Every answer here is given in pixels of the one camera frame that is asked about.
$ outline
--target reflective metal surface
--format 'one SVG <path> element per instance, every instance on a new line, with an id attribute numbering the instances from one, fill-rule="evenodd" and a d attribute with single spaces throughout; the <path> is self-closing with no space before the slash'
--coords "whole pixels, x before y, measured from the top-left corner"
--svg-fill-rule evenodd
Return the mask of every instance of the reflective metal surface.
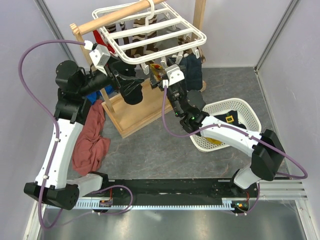
<path id="1" fill-rule="evenodd" d="M 122 215 L 89 214 L 45 231 L 39 240 L 306 240 L 293 201 L 259 202 L 248 216 L 210 210 L 132 210 Z M 62 213 L 60 223 L 88 210 Z M 48 209 L 52 222 L 56 209 Z"/>

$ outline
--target concrete floor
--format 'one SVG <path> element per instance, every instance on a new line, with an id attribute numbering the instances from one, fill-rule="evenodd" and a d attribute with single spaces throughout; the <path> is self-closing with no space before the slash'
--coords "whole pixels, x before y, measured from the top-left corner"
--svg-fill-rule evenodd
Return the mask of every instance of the concrete floor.
<path id="1" fill-rule="evenodd" d="M 207 83 L 202 93 L 207 104 L 229 98 L 243 99 L 258 116 L 262 131 L 272 129 L 252 67 L 204 68 L 203 80 Z M 172 132 L 185 134 L 172 111 L 165 118 Z M 189 137 L 169 135 L 160 118 L 122 139 L 106 116 L 102 135 L 110 138 L 111 144 L 98 171 L 107 173 L 111 179 L 232 177 L 236 170 L 251 162 L 248 156 L 233 147 L 200 152 Z M 284 165 L 281 171 L 286 172 Z M 69 168 L 68 179 L 79 176 Z"/>

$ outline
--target basket rim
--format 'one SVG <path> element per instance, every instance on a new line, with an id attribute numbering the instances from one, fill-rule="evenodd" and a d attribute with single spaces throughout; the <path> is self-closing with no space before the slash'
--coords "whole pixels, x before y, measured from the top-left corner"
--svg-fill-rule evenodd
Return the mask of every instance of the basket rim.
<path id="1" fill-rule="evenodd" d="M 232 97 L 232 98 L 228 98 L 228 99 L 225 99 L 225 100 L 221 100 L 221 101 L 216 101 L 216 102 L 213 102 L 213 103 L 209 103 L 209 104 L 206 104 L 204 106 L 204 108 L 206 107 L 210 107 L 212 105 L 217 105 L 217 104 L 221 104 L 221 103 L 225 103 L 225 102 L 231 102 L 231 101 L 236 101 L 236 102 L 241 102 L 242 104 L 244 104 L 249 110 L 250 112 L 252 113 L 253 117 L 256 119 L 257 123 L 258 123 L 258 132 L 261 132 L 262 130 L 262 125 L 261 125 L 261 122 L 257 116 L 257 114 L 255 113 L 255 111 L 252 109 L 252 107 L 249 105 L 249 103 L 247 103 L 245 100 L 241 99 L 241 98 L 237 98 L 237 97 Z M 192 143 L 195 145 L 195 147 L 201 151 L 201 152 L 212 152 L 212 151 L 215 151 L 215 150 L 219 150 L 219 149 L 223 149 L 223 148 L 226 148 L 226 147 L 229 147 L 229 145 L 225 144 L 223 146 L 218 146 L 216 148 L 213 148 L 213 149 L 205 149 L 201 146 L 199 146 L 195 140 L 195 137 L 194 135 L 191 135 L 190 136 L 191 138 L 191 141 Z"/>

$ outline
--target pink towel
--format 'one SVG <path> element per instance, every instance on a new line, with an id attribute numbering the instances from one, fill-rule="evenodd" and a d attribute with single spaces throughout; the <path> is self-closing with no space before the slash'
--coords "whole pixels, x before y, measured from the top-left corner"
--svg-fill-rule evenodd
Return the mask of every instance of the pink towel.
<path id="1" fill-rule="evenodd" d="M 72 153 L 72 167 L 82 176 L 97 171 L 109 150 L 110 139 L 100 136 L 106 120 L 101 103 L 91 106 Z"/>

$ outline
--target plastic basket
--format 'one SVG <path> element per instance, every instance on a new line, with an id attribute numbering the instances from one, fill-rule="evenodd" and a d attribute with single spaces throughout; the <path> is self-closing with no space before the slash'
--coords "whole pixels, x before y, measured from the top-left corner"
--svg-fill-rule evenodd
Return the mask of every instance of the plastic basket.
<path id="1" fill-rule="evenodd" d="M 209 113 L 211 116 L 226 114 L 227 112 L 235 110 L 238 112 L 238 121 L 244 124 L 248 130 L 261 132 L 261 123 L 250 105 L 240 98 L 229 98 L 222 101 L 207 104 L 203 111 Z M 219 145 L 209 142 L 203 136 L 192 135 L 191 140 L 196 148 L 201 152 L 211 152 L 218 149 L 229 147 L 225 143 Z"/>

